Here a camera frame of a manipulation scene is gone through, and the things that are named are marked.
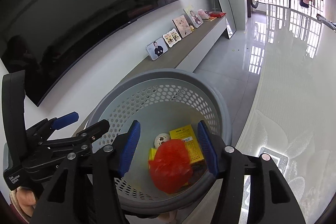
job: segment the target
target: red object on shelf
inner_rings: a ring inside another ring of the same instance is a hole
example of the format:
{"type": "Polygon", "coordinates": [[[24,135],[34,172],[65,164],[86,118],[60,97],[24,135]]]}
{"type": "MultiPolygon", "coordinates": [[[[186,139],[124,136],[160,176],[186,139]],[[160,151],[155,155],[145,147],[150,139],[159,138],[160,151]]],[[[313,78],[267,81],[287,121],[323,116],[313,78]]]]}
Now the red object on shelf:
{"type": "Polygon", "coordinates": [[[154,185],[167,194],[176,193],[193,175],[188,150],[179,139],[164,142],[148,163],[154,185]]]}
{"type": "Polygon", "coordinates": [[[223,12],[210,12],[211,17],[223,17],[226,13],[223,12]]]}

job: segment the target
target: television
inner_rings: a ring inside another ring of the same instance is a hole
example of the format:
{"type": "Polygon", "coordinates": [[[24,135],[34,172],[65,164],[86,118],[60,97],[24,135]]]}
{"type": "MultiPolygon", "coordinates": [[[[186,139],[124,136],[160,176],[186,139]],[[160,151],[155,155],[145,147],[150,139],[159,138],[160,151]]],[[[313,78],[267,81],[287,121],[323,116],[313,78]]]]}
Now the television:
{"type": "Polygon", "coordinates": [[[141,16],[177,0],[0,0],[0,56],[26,71],[37,106],[86,53],[141,16]]]}

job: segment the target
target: picture frame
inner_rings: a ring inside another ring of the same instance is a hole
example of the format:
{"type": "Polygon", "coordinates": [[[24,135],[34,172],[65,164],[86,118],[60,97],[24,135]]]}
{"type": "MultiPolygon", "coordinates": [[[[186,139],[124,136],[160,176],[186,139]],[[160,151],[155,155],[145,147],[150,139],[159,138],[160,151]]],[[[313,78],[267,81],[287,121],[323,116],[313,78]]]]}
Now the picture frame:
{"type": "Polygon", "coordinates": [[[165,33],[162,37],[165,40],[165,42],[167,43],[169,48],[171,48],[177,42],[182,40],[182,38],[180,37],[179,33],[176,31],[175,28],[172,29],[171,31],[165,33]]]}
{"type": "Polygon", "coordinates": [[[158,59],[161,55],[167,52],[168,48],[166,45],[165,40],[160,37],[159,39],[155,40],[154,42],[150,43],[146,50],[151,57],[152,60],[158,59]]]}
{"type": "Polygon", "coordinates": [[[184,16],[174,18],[173,22],[182,38],[192,33],[191,28],[184,16]]]}
{"type": "Polygon", "coordinates": [[[199,16],[197,10],[192,6],[189,5],[188,7],[183,9],[187,16],[190,18],[192,24],[194,25],[195,28],[198,28],[203,24],[202,18],[199,16]]]}

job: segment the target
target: man in black shirt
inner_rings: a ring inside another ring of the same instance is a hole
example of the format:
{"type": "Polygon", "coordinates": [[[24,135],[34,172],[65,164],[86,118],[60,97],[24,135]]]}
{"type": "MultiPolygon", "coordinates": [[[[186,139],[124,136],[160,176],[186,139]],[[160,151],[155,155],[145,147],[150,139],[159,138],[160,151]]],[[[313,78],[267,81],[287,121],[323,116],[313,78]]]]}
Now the man in black shirt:
{"type": "Polygon", "coordinates": [[[154,52],[159,57],[163,54],[163,48],[161,46],[158,46],[157,42],[154,42],[153,44],[155,46],[154,52]]]}

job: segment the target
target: white plush toy face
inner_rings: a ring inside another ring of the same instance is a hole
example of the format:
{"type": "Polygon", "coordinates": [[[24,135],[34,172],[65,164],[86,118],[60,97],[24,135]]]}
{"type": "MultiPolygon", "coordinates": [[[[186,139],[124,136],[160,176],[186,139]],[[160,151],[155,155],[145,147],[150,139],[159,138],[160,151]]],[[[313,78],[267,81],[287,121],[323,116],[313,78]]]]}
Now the white plush toy face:
{"type": "Polygon", "coordinates": [[[159,134],[158,136],[156,136],[155,141],[154,141],[155,148],[158,149],[161,144],[163,144],[164,142],[169,141],[170,139],[171,139],[170,135],[167,134],[167,133],[161,133],[161,134],[159,134]]]}

